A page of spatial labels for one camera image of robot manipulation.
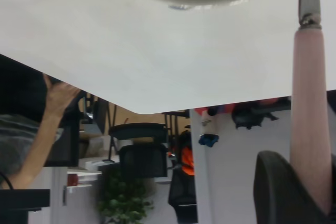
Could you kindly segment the bystander bare hand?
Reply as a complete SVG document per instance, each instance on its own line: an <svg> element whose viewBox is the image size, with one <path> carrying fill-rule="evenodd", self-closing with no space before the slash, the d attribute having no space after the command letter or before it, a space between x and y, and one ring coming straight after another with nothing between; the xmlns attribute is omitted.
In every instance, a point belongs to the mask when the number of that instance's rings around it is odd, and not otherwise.
<svg viewBox="0 0 336 224"><path fill-rule="evenodd" d="M47 87L46 107L44 117L55 117L61 119L66 108L78 95L80 89L65 83L52 84L50 76L43 74Z"/></svg>

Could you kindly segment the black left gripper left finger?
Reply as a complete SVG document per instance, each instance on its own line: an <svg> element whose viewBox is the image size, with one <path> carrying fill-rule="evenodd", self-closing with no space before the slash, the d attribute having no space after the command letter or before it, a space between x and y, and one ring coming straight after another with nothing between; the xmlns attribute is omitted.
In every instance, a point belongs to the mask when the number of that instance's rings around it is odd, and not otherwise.
<svg viewBox="0 0 336 224"><path fill-rule="evenodd" d="M257 223L335 223L310 197L291 165L280 154L259 152L254 178Z"/></svg>

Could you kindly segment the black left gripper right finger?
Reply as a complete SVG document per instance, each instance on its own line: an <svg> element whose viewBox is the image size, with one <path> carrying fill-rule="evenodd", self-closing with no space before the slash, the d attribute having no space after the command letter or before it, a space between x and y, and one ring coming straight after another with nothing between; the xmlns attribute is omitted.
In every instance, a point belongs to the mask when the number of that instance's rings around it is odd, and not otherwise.
<svg viewBox="0 0 336 224"><path fill-rule="evenodd" d="M332 154L332 205L329 212L329 217L335 217L335 205L336 205L336 158Z"/></svg>

